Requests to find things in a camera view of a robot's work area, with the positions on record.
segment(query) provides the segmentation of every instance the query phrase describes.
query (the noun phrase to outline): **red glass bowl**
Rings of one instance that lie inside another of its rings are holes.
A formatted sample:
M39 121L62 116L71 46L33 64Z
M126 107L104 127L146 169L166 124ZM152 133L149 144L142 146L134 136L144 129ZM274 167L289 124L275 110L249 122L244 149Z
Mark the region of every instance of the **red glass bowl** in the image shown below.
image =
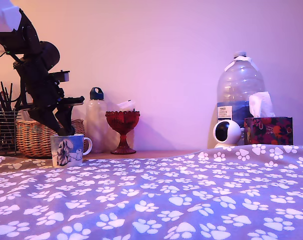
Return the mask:
M111 151L112 154L134 154L136 150L131 149L127 143L126 134L136 127L139 119L139 111L107 111L107 123L109 126L120 134L118 147Z

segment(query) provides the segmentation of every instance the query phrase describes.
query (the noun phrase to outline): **large water bottle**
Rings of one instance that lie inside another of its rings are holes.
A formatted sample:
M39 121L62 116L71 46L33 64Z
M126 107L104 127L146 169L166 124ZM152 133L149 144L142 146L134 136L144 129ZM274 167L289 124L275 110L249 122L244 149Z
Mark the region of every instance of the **large water bottle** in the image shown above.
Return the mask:
M244 127L244 118L253 117L249 96L265 91L263 76L245 51L234 54L233 61L220 76L217 87L217 121L233 120Z

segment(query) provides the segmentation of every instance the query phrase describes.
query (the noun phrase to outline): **bottle cap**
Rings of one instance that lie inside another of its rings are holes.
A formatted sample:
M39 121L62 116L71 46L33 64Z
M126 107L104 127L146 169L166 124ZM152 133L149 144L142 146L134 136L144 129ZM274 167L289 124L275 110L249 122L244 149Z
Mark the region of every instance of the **bottle cap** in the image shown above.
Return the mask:
M237 51L233 54L233 58L237 58L239 56L243 56L243 57L247 57L246 52L245 51Z
M93 87L89 93L90 100L104 100L104 93L99 87Z

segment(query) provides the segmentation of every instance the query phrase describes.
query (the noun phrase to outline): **metal mesh pen holder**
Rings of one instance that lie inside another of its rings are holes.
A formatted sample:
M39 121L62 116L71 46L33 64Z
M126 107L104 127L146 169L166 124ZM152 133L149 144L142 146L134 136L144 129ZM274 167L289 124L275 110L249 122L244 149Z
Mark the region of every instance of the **metal mesh pen holder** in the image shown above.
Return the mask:
M16 120L18 119L20 118L15 109L0 112L0 154L17 153Z

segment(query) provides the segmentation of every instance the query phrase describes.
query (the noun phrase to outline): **mug handle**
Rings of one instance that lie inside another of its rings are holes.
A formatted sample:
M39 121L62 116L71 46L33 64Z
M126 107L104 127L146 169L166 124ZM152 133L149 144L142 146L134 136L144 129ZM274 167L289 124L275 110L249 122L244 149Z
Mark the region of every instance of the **mug handle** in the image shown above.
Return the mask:
M85 151L85 152L82 154L83 156L85 156L85 155L87 155L87 154L89 154L89 153L91 152L91 150L92 150L92 148L93 148L93 142L92 142L92 140L91 140L89 137L84 137L83 140L84 140L84 141L87 140L88 143L89 143L89 147L88 147L87 151Z

